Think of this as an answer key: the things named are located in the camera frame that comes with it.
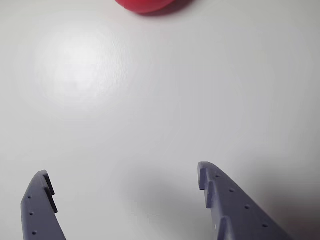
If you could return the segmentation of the blue-grey gripper finger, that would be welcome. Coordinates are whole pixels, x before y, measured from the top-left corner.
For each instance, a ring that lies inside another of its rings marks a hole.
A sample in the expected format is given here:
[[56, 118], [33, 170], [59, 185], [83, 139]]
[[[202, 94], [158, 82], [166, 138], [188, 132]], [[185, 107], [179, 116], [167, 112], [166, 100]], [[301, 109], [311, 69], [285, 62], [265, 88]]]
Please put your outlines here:
[[198, 185], [211, 211], [214, 240], [291, 240], [226, 173], [198, 163]]
[[64, 240], [57, 220], [55, 191], [46, 170], [37, 172], [21, 200], [22, 233], [25, 240]]

